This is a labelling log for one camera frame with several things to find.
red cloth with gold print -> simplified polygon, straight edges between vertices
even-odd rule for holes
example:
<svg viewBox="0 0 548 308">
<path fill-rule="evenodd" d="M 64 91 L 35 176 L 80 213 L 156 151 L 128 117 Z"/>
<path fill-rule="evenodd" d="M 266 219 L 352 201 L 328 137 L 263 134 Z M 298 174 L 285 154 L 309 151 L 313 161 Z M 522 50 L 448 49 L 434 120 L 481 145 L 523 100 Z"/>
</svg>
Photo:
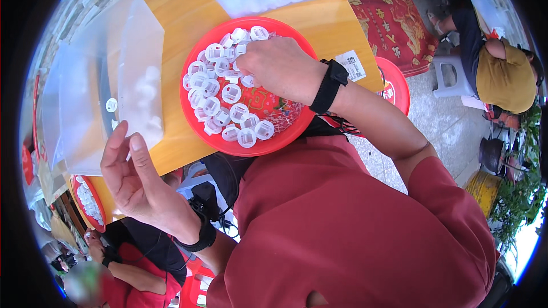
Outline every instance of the red cloth with gold print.
<svg viewBox="0 0 548 308">
<path fill-rule="evenodd" d="M 438 40 L 425 28 L 413 0 L 348 0 L 373 55 L 392 61 L 405 77 L 426 72 Z"/>
</svg>

fingernail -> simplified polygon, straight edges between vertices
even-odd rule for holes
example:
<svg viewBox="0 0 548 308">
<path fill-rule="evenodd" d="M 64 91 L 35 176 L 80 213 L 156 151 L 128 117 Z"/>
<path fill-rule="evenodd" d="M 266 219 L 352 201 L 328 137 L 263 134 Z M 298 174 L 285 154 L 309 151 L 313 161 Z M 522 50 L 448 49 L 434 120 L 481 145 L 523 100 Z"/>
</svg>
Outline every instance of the fingernail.
<svg viewBox="0 0 548 308">
<path fill-rule="evenodd" d="M 129 145 L 133 151 L 139 151 L 145 146 L 145 140 L 140 135 L 135 135 L 129 140 Z"/>
</svg>

white label sticker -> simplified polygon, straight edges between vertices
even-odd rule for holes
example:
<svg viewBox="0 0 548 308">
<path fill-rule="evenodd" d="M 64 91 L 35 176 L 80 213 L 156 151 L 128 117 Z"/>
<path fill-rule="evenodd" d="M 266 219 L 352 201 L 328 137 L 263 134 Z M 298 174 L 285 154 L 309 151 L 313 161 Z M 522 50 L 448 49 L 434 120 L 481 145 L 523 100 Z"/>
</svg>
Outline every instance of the white label sticker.
<svg viewBox="0 0 548 308">
<path fill-rule="evenodd" d="M 348 78 L 353 82 L 366 77 L 366 71 L 363 69 L 360 59 L 358 58 L 358 55 L 356 55 L 355 51 L 351 50 L 342 55 L 335 56 L 335 60 L 346 68 Z"/>
<path fill-rule="evenodd" d="M 116 99 L 110 98 L 109 100 L 106 101 L 107 112 L 112 113 L 116 111 L 117 108 L 118 108 L 118 101 L 116 101 Z"/>
</svg>

yellow shirt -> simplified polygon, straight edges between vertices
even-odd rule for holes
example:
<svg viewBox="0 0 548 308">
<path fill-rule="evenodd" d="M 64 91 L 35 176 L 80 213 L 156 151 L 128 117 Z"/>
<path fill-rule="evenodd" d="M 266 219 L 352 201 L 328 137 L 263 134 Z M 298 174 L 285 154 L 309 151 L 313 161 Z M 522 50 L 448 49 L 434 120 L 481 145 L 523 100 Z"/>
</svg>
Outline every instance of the yellow shirt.
<svg viewBox="0 0 548 308">
<path fill-rule="evenodd" d="M 506 59 L 479 51 L 476 86 L 479 99 L 512 113 L 527 111 L 537 96 L 537 79 L 525 53 L 503 39 Z"/>
</svg>

red shirt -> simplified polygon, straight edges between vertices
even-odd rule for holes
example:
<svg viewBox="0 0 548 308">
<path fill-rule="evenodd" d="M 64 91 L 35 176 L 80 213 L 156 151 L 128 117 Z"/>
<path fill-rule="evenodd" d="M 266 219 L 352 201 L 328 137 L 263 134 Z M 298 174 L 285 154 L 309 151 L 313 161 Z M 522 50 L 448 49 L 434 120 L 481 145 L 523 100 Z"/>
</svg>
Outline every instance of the red shirt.
<svg viewBox="0 0 548 308">
<path fill-rule="evenodd" d="M 158 269 L 147 257 L 134 263 L 125 261 L 126 259 L 133 260 L 142 257 L 142 253 L 135 246 L 122 243 L 118 249 L 118 254 L 124 259 L 124 264 L 137 266 L 165 280 L 166 272 Z M 165 295 L 151 293 L 150 291 L 138 291 L 130 284 L 115 278 L 109 295 L 110 299 L 107 303 L 110 308 L 165 308 L 180 290 L 181 285 L 170 273 L 168 273 Z"/>
<path fill-rule="evenodd" d="M 436 157 L 409 195 L 371 177 L 344 136 L 298 140 L 258 158 L 240 183 L 241 242 L 208 308 L 476 307 L 497 251 L 474 198 Z"/>
</svg>

